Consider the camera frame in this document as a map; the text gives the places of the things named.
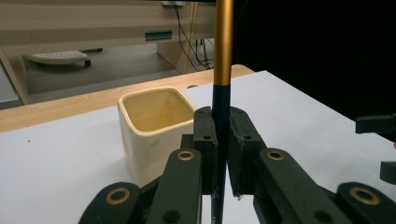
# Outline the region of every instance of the ceramic cup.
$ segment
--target ceramic cup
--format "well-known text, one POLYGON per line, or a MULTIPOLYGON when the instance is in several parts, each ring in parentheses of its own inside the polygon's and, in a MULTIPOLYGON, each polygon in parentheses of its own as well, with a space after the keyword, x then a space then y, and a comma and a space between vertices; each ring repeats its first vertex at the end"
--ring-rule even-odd
POLYGON ((174 87, 121 96, 120 129, 129 172, 140 188, 163 174, 169 155, 192 133, 195 105, 174 87))

